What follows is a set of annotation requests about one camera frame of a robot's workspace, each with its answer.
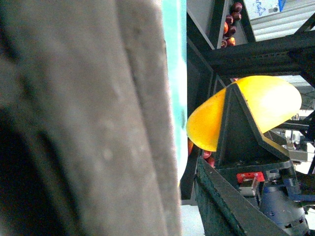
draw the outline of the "orange object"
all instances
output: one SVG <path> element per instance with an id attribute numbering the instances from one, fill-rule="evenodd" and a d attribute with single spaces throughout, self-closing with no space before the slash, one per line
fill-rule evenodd
<path id="1" fill-rule="evenodd" d="M 227 41 L 228 46 L 235 46 L 235 38 L 234 37 L 230 37 L 226 41 Z"/>
<path id="2" fill-rule="evenodd" d="M 228 31 L 228 24 L 227 22 L 224 23 L 224 31 L 223 31 L 223 34 L 226 34 Z"/>
<path id="3" fill-rule="evenodd" d="M 190 156 L 193 148 L 193 142 L 188 138 L 188 156 Z"/>
<path id="4" fill-rule="evenodd" d="M 277 77 L 249 76 L 233 83 L 239 86 L 262 133 L 290 119 L 302 104 L 299 91 Z M 203 150 L 217 150 L 225 91 L 209 98 L 188 118 L 187 135 Z"/>

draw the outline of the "corrugated metal roof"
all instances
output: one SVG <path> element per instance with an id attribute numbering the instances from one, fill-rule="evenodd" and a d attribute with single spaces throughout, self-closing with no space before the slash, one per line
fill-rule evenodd
<path id="1" fill-rule="evenodd" d="M 294 34 L 314 12 L 315 0 L 287 0 L 282 12 L 251 20 L 256 41 Z"/>

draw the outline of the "black metal bracket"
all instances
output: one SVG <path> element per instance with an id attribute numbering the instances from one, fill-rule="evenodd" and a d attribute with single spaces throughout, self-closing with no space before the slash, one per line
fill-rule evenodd
<path id="1" fill-rule="evenodd" d="M 288 151 L 258 129 L 237 84 L 226 89 L 216 169 L 234 186 L 238 173 L 293 169 Z"/>

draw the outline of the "teal wall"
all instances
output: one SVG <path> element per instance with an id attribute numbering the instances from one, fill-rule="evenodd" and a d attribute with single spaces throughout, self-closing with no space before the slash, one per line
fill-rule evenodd
<path id="1" fill-rule="evenodd" d="M 162 0 L 179 180 L 185 171 L 188 155 L 186 11 L 186 0 Z"/>

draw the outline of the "blurry foreground object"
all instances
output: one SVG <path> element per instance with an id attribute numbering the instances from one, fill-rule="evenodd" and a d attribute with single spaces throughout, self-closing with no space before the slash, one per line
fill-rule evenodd
<path id="1" fill-rule="evenodd" d="M 2 236 L 179 236 L 157 1 L 1 1 Z"/>

